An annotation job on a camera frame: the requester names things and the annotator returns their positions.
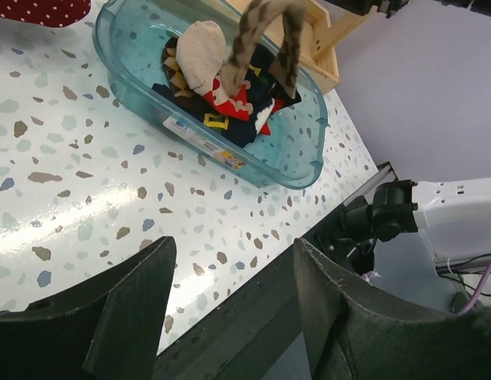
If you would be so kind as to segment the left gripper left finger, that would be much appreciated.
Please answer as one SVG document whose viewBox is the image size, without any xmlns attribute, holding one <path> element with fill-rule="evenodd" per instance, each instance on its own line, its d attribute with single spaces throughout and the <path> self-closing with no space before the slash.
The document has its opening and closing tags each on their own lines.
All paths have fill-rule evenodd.
<svg viewBox="0 0 491 380">
<path fill-rule="evenodd" d="M 24 311 L 0 311 L 0 379 L 152 378 L 176 256 L 161 237 Z"/>
</svg>

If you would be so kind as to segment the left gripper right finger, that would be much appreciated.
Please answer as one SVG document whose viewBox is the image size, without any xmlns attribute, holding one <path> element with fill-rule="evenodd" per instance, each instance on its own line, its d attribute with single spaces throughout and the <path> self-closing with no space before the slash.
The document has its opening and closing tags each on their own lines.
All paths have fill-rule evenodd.
<svg viewBox="0 0 491 380">
<path fill-rule="evenodd" d="M 295 282 L 313 379 L 491 379 L 491 306 L 419 306 L 351 273 L 305 239 Z"/>
</svg>

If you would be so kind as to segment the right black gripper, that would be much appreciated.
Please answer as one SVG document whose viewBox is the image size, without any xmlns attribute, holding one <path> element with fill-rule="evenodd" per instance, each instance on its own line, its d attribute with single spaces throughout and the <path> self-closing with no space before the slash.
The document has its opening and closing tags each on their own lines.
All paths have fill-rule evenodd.
<svg viewBox="0 0 491 380">
<path fill-rule="evenodd" d="M 360 16 L 369 14 L 376 7 L 377 13 L 390 18 L 406 6 L 409 0 L 328 0 L 328 3 Z"/>
</svg>

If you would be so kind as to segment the navy buckle sock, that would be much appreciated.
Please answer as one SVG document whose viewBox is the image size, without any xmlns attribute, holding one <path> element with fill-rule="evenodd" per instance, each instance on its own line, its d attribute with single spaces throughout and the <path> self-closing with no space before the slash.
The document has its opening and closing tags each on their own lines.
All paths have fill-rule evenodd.
<svg viewBox="0 0 491 380">
<path fill-rule="evenodd" d="M 167 85 L 155 83 L 152 85 L 152 90 L 182 108 L 195 119 L 202 122 L 206 127 L 212 129 L 235 145 L 243 148 L 247 144 L 252 143 L 258 136 L 253 121 L 255 108 L 257 106 L 264 104 L 267 100 L 272 98 L 284 101 L 282 109 L 296 105 L 301 101 L 299 93 L 297 93 L 297 97 L 294 100 L 286 98 L 284 94 L 279 91 L 276 83 L 271 80 L 268 73 L 265 72 L 263 65 L 260 63 L 251 63 L 249 65 L 245 84 L 242 88 L 243 87 L 246 87 L 247 101 L 253 105 L 253 113 L 248 121 L 241 121 L 218 114 L 196 93 L 192 98 L 175 97 L 169 83 Z"/>
</svg>

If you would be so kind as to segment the navy santa sock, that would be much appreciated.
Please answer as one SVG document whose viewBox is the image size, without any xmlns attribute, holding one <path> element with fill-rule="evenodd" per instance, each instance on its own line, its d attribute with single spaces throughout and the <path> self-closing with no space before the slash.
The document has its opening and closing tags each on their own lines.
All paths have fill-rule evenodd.
<svg viewBox="0 0 491 380">
<path fill-rule="evenodd" d="M 255 116 L 253 118 L 254 127 L 257 133 L 263 128 L 267 123 L 268 118 L 279 109 L 284 106 L 284 101 L 281 99 L 272 98 L 267 100 L 264 104 L 259 105 L 255 108 Z"/>
</svg>

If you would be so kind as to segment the brown checkered sock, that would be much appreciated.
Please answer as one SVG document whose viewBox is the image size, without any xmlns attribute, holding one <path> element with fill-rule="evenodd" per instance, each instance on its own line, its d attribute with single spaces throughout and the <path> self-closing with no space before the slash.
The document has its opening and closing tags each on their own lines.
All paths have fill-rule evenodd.
<svg viewBox="0 0 491 380">
<path fill-rule="evenodd" d="M 195 96 L 195 93 L 189 88 L 176 60 L 177 42 L 178 36 L 173 36 L 166 42 L 162 50 L 162 69 L 175 97 L 192 98 Z"/>
</svg>

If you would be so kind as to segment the red black argyle sock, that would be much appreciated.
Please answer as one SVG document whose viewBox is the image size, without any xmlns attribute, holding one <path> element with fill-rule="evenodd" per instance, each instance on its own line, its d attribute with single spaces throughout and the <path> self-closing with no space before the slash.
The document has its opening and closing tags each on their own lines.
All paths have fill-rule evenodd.
<svg viewBox="0 0 491 380">
<path fill-rule="evenodd" d="M 255 123 L 255 129 L 256 129 L 256 133 L 258 135 L 271 135 L 271 130 L 270 130 L 267 122 L 262 122 L 262 121 L 258 120 Z"/>
</svg>

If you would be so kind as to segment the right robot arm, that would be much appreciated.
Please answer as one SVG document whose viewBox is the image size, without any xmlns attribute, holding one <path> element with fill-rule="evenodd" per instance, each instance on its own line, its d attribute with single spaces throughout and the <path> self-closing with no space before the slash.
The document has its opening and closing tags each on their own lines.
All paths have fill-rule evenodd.
<svg viewBox="0 0 491 380">
<path fill-rule="evenodd" d="M 417 182 L 440 260 L 491 253 L 491 17 L 438 1 L 337 45 L 337 92 L 372 157 Z"/>
</svg>

